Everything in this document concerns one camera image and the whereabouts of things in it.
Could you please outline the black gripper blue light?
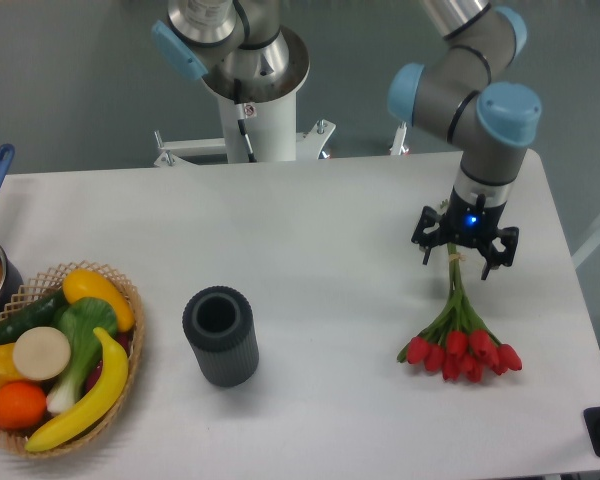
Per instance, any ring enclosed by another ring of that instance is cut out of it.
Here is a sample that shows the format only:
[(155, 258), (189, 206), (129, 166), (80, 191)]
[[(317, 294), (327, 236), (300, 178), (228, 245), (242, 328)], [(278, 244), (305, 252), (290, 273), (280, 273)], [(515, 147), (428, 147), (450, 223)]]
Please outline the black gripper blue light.
[(423, 253), (423, 264), (429, 262), (431, 251), (447, 243), (480, 250), (485, 260), (481, 279), (492, 270), (513, 264), (519, 228), (498, 228), (506, 203), (488, 206), (487, 201), (466, 201), (453, 189), (446, 213), (424, 206), (411, 236), (411, 242)]

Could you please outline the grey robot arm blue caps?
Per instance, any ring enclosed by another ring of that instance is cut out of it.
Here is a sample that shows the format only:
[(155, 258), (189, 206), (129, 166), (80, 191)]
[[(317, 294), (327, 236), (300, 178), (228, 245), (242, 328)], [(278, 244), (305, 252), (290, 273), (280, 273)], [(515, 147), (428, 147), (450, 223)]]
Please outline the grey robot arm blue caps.
[[(459, 172), (445, 213), (425, 208), (412, 240), (423, 251), (453, 243), (478, 251), (487, 270), (510, 266), (519, 231), (500, 218), (542, 106), (536, 93), (498, 75), (523, 49), (514, 11), (488, 1), (427, 1), (447, 44), (434, 66), (411, 63), (393, 78), (389, 112), (459, 148)], [(296, 94), (310, 67), (301, 38), (280, 21), (276, 1), (172, 1), (151, 36), (181, 76), (202, 81), (218, 102), (232, 163), (319, 156), (324, 139), (296, 130)]]

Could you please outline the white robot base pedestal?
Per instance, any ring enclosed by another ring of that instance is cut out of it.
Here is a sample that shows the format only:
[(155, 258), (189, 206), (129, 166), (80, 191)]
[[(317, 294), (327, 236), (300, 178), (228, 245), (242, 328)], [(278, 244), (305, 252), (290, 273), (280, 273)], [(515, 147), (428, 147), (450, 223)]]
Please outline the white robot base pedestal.
[(230, 164), (296, 159), (296, 92), (268, 102), (243, 102), (215, 94)]

